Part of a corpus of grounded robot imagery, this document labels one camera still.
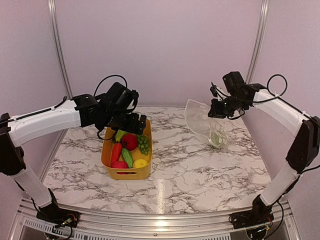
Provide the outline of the clear polka dot zip bag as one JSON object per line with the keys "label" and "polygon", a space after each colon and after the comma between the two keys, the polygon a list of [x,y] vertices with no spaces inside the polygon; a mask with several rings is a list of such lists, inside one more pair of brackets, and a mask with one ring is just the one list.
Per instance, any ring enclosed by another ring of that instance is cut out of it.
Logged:
{"label": "clear polka dot zip bag", "polygon": [[[227,134],[217,118],[208,117],[209,111],[210,107],[205,103],[188,99],[184,109],[185,124],[202,143],[217,149],[226,149],[229,144]],[[210,136],[218,132],[224,135],[224,144],[216,147],[212,145]]]}

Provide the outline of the red toy pomegranate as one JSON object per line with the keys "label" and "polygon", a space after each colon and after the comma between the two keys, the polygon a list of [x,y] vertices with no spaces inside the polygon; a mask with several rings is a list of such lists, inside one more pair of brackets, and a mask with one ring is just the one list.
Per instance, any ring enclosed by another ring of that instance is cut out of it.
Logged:
{"label": "red toy pomegranate", "polygon": [[122,137],[121,139],[122,147],[129,150],[133,151],[138,147],[138,139],[135,135],[133,134],[126,134]]}

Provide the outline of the green toy grape bunch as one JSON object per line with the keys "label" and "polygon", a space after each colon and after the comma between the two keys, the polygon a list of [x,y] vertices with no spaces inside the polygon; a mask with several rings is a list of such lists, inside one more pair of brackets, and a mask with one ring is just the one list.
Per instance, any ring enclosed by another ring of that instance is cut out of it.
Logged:
{"label": "green toy grape bunch", "polygon": [[138,148],[140,150],[140,152],[143,155],[148,155],[149,154],[149,139],[147,136],[145,135],[137,135],[137,140],[138,140]]}

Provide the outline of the green toy apple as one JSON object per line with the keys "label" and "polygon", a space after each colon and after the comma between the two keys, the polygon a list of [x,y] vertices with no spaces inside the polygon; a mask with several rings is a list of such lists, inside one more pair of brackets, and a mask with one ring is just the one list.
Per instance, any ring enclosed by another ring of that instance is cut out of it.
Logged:
{"label": "green toy apple", "polygon": [[210,141],[213,146],[219,147],[224,144],[225,138],[224,138],[224,135],[221,134],[220,132],[218,133],[214,132],[210,135]]}

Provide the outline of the yellow toy lemon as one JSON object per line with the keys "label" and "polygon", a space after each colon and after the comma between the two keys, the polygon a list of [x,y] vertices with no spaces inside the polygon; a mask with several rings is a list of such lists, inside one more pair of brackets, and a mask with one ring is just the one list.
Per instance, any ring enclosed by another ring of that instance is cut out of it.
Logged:
{"label": "yellow toy lemon", "polygon": [[137,168],[144,168],[149,164],[149,161],[143,158],[139,158],[134,161],[132,168],[137,169]]}

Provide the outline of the yellow plastic basket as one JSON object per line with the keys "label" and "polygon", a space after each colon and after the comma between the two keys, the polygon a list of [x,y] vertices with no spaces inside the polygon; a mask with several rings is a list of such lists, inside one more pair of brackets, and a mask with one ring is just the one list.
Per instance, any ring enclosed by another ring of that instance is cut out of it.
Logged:
{"label": "yellow plastic basket", "polygon": [[[146,127],[142,135],[147,136],[149,141],[149,153],[144,155],[140,152],[138,146],[136,149],[130,151],[133,160],[145,159],[149,161],[148,165],[142,168],[127,168],[127,169],[117,169],[111,167],[111,155],[112,149],[116,142],[114,142],[114,136],[116,131],[108,127],[105,132],[105,141],[103,142],[102,152],[101,152],[101,162],[107,170],[109,176],[114,180],[143,180],[146,179],[151,171],[151,162],[153,155],[153,141],[152,141],[152,129],[151,123],[147,119]],[[122,154],[120,155],[119,161],[124,161]]]}

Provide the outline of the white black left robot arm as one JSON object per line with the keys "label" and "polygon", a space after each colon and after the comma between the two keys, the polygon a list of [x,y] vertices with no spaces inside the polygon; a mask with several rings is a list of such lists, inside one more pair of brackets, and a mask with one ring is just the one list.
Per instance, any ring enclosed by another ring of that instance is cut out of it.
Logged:
{"label": "white black left robot arm", "polygon": [[105,128],[141,135],[147,117],[128,106],[133,97],[111,100],[105,93],[94,97],[82,94],[64,100],[56,106],[25,115],[0,118],[0,171],[13,178],[18,185],[43,209],[53,223],[63,219],[63,211],[55,205],[53,195],[24,162],[23,144],[62,130],[94,125],[99,132]]}

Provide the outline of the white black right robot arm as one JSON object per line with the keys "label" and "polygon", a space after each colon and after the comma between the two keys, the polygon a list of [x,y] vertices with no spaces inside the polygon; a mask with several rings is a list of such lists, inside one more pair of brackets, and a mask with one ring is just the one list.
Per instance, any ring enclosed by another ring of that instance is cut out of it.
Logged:
{"label": "white black right robot arm", "polygon": [[210,88],[213,100],[209,116],[232,118],[245,112],[245,124],[258,145],[271,183],[257,197],[259,205],[247,219],[258,224],[267,216],[266,206],[293,188],[320,151],[320,119],[297,110],[278,94],[254,83],[237,83],[224,93],[216,85]]}

